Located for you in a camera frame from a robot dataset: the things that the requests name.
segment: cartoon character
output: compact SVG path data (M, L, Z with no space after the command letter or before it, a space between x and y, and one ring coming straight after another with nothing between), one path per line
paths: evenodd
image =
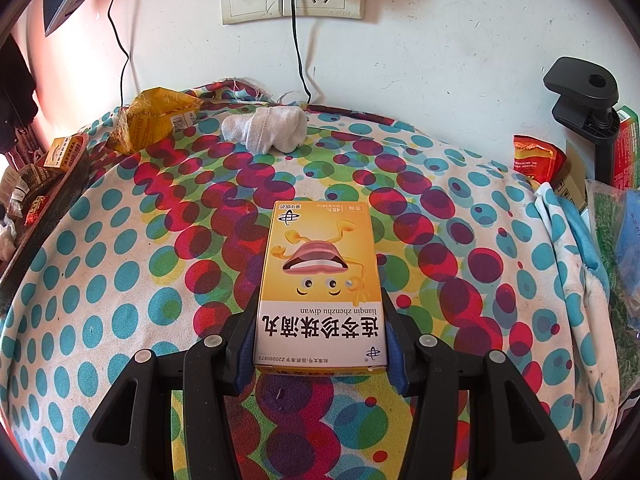
M299 244L304 242L297 250L290 255L285 254L286 249L275 246L271 249L271 256L286 260L282 266L282 272L289 275L299 275L300 284L296 287L296 292L301 298L310 301L325 301L326 294L334 298L346 288L349 292L354 292L353 306L358 306L361 301L369 299L369 293L365 288L365 268L364 264L353 258L342 256L335 246L342 240L344 233L351 232L355 225L348 220L338 220L336 223L338 235L329 240L310 240L305 236L291 229L284 233L287 242ZM350 274L348 279L342 281L339 274L354 272L351 267L358 267L357 274ZM327 279L319 279L318 274L328 274Z

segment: logo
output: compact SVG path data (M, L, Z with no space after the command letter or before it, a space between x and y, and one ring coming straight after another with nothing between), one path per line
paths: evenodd
M371 350L369 350L365 355L367 357L371 357L372 361L375 361L376 357L380 355L380 350L378 350L375 346L372 346Z
M298 218L300 218L300 215L297 213L294 213L291 209L287 209L286 213L281 214L280 216L278 216L278 220L280 220L281 222L284 222L285 225L289 225L289 222L295 222Z

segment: black clamp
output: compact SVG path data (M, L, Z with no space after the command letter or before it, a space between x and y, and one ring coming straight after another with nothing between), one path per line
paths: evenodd
M545 86L560 94L552 110L562 126L594 144L595 177L610 186L613 180L613 143L620 132L618 83L600 65L561 57L546 73Z
M389 381L418 397L399 480L451 478L458 391L469 390L469 480L580 480L556 428L500 351L456 352L402 316L382 289ZM157 357L138 351L115 381L71 453L61 480L172 480L170 396L183 390L191 480L241 480L223 396L254 374L256 290L220 335Z

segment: red snack bag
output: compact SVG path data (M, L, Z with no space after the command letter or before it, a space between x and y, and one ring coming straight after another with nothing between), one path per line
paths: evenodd
M27 226L33 224L38 219L38 216L40 216L40 213L48 201L49 197L44 195L34 198L29 206L29 212L27 213L27 218L24 220L24 224Z
M544 140L514 135L513 147L513 169L539 184L551 182L566 162L562 150Z

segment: yellow package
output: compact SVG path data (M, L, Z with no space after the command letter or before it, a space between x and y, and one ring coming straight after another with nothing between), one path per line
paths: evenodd
M193 126L202 102L166 88L145 90L133 99L131 106L120 109L107 147L124 155L144 150L174 131Z
M80 137L71 136L53 139L43 166L66 173L71 169L81 150L82 139Z
M367 203L275 203L254 364L283 374L361 375L386 369Z

